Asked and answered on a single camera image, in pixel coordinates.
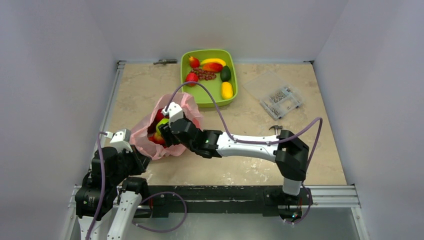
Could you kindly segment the pink plastic bag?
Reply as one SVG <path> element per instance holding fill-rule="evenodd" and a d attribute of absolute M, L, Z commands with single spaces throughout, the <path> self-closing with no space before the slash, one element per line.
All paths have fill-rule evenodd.
<path fill-rule="evenodd" d="M 130 130 L 130 144 L 134 145 L 141 154 L 150 157 L 152 160 L 159 160 L 168 156 L 177 157 L 187 149 L 182 144 L 164 147 L 161 144 L 151 141 L 151 136 L 156 131 L 156 124 L 158 123 L 156 120 L 157 112 L 167 106 L 171 96 L 171 93 L 161 96 L 151 112 Z M 199 111 L 194 96 L 189 93 L 179 92 L 173 97 L 172 101 L 182 107 L 185 116 L 196 127 L 201 127 L 203 115 Z"/>

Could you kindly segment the yellow fake lemon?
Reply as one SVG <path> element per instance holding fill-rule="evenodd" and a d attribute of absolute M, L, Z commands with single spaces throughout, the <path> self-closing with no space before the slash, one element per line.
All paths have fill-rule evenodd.
<path fill-rule="evenodd" d="M 221 97 L 224 100 L 231 99 L 234 96 L 233 86 L 228 81 L 221 83 Z"/>

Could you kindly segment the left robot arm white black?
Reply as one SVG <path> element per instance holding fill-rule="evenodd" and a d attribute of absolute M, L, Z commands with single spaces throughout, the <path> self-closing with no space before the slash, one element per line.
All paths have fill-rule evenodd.
<path fill-rule="evenodd" d="M 150 161 L 134 145 L 131 150 L 108 146 L 94 153 L 91 172 L 75 194 L 81 239 L 124 239 L 137 206 L 149 199 L 147 181 L 138 175 Z"/>

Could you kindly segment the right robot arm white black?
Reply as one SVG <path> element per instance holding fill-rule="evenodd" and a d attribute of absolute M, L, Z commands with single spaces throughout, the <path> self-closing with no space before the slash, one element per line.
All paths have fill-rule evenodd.
<path fill-rule="evenodd" d="M 306 179 L 309 146 L 294 133 L 282 130 L 278 135 L 228 135 L 220 130 L 201 130 L 187 118 L 157 127 L 167 147 L 183 145 L 206 159 L 222 157 L 249 157 L 275 163 L 283 176 L 280 196 L 288 204 L 300 198 Z"/>

